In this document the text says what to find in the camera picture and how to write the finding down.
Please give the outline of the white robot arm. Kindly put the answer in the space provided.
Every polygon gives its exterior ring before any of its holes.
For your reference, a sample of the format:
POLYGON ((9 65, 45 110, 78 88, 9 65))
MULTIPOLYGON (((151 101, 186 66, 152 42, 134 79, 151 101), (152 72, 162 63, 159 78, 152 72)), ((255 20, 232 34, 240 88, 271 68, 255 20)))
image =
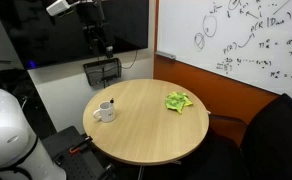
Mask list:
POLYGON ((0 72, 0 178, 2 180, 68 180, 48 155, 24 115, 25 98, 42 103, 34 84, 17 90, 0 72))

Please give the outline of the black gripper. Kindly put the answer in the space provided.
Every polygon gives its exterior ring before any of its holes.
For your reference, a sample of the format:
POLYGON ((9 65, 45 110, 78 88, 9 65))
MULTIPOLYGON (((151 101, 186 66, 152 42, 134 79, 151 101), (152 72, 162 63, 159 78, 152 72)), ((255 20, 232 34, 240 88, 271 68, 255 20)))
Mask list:
POLYGON ((109 23, 86 25, 83 33, 94 56, 105 55, 107 59, 113 57, 115 38, 109 23))

